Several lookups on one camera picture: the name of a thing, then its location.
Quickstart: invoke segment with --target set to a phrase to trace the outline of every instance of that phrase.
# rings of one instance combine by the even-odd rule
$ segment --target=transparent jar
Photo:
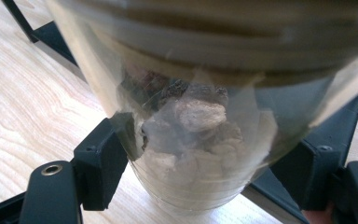
[[[358,93],[358,2],[48,1],[145,189],[223,205]]]

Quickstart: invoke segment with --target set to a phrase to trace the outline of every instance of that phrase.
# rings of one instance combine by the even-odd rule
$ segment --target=wooden surface
[[[51,17],[44,1],[16,1],[34,28]],[[31,44],[0,1],[0,202],[26,190],[36,167],[71,160],[72,150],[104,118],[88,85]],[[350,160],[358,160],[358,127]],[[160,211],[128,167],[110,209],[86,223],[275,223],[242,196],[204,217]]]

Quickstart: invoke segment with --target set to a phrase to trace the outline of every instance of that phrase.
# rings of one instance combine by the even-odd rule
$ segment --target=clear container
[[[223,205],[358,93],[358,2],[48,1],[162,208]]]

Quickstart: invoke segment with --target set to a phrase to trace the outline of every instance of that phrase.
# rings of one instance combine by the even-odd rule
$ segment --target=wooden table
[[[44,1],[16,2],[34,28],[51,21]],[[87,83],[31,44],[0,2],[0,202],[24,192],[36,167],[71,160],[103,118]],[[358,160],[358,127],[349,160]],[[243,196],[208,216],[171,217],[155,206],[130,167],[110,208],[83,215],[85,223],[279,223]]]

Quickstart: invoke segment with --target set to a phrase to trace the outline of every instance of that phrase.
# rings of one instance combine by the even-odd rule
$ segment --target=light wood surface
[[[16,1],[34,28],[51,17],[44,1]],[[69,161],[73,149],[104,118],[89,86],[31,44],[0,2],[0,202],[24,192],[36,167]],[[358,160],[358,127],[349,160]],[[279,223],[246,198],[204,217],[160,211],[130,167],[110,208],[85,212],[85,223]]]

